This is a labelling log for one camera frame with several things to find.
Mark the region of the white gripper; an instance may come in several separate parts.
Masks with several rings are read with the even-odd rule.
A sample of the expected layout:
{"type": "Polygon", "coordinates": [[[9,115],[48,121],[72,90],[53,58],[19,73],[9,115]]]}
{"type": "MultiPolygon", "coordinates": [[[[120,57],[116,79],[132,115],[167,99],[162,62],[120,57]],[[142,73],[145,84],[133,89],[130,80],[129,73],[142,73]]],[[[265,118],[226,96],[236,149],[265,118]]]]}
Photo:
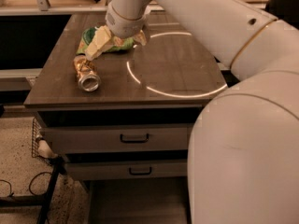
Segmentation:
{"type": "Polygon", "coordinates": [[[145,15],[136,20],[129,20],[121,16],[109,4],[106,14],[106,25],[99,27],[95,31],[92,42],[84,51],[87,60],[92,61],[105,51],[105,45],[109,46],[112,34],[119,38],[132,36],[137,45],[146,46],[150,41],[150,34],[142,30],[145,22],[145,15]]]}

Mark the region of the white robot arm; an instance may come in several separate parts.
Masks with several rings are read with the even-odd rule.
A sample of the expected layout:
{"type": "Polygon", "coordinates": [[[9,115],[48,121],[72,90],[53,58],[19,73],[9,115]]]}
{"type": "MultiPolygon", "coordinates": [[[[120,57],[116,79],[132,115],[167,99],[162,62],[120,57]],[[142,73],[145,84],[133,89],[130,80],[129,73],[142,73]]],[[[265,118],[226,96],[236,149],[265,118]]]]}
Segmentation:
{"type": "MultiPolygon", "coordinates": [[[[151,0],[112,0],[136,34],[151,0]]],[[[299,224],[299,31],[240,0],[154,0],[238,77],[201,112],[188,151],[192,224],[299,224]]]]}

